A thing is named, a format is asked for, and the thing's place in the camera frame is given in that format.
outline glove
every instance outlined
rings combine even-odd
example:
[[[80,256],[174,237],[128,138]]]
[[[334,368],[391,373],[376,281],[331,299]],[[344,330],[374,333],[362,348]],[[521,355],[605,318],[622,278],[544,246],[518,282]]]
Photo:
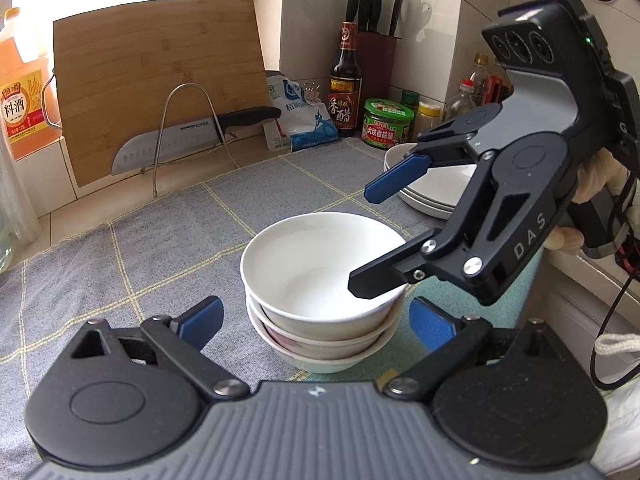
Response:
[[[590,160],[578,167],[578,187],[573,202],[583,204],[591,200],[605,186],[612,196],[618,196],[625,187],[628,171],[606,149],[601,149]],[[584,245],[584,235],[573,227],[554,227],[546,238],[547,249],[578,254]]]

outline dark red knife block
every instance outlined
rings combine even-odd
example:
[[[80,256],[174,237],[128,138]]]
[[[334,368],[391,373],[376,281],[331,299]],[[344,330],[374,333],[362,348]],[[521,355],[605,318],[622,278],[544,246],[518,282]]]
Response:
[[[358,129],[362,129],[365,101],[373,97],[389,97],[397,41],[393,36],[384,36],[376,32],[358,32],[356,56],[362,70]]]

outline orange liquid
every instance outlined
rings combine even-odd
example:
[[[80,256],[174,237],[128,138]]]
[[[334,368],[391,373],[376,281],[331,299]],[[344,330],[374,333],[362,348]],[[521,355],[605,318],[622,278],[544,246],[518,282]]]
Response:
[[[4,41],[0,41],[0,86],[5,86],[19,77],[27,75],[36,70],[42,73],[42,84],[46,83],[51,77],[48,67],[49,58],[39,57],[33,61],[24,63],[20,57],[14,38],[9,37]],[[60,122],[60,111],[58,109],[58,99],[49,85],[45,92],[45,104],[47,106],[47,114],[49,119],[54,123]],[[36,152],[40,148],[55,142],[62,136],[62,130],[57,130],[46,126],[45,128],[23,137],[11,143],[11,149],[14,152],[14,158],[17,160],[30,153]]]

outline camera lens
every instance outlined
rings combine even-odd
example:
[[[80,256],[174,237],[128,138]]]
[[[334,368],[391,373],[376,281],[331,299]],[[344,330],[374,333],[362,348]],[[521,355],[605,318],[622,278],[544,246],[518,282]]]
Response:
[[[538,32],[532,30],[529,33],[529,41],[533,45],[533,50],[540,56],[540,59],[545,63],[551,64],[554,62],[554,53],[551,47],[546,42],[545,38],[540,36]]]
[[[499,36],[494,36],[491,38],[491,40],[494,43],[494,47],[503,59],[509,59],[511,57],[511,51],[509,50],[509,47],[507,47],[507,45],[503,40],[501,40]]]
[[[509,32],[507,32],[506,37],[509,46],[518,57],[518,59],[523,63],[531,64],[533,62],[531,51],[529,50],[529,47],[524,42],[524,40],[520,37],[520,35],[510,30]]]

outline green lid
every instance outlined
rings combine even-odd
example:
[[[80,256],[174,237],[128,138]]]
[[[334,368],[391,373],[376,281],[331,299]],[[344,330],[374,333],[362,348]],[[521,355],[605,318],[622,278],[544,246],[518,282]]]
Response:
[[[420,94],[413,90],[402,90],[402,98],[400,99],[400,102],[403,105],[417,106],[418,102],[420,102]]]
[[[414,118],[414,111],[399,103],[389,99],[367,99],[364,103],[367,112],[375,114],[385,119],[395,119],[397,121],[411,121]]]

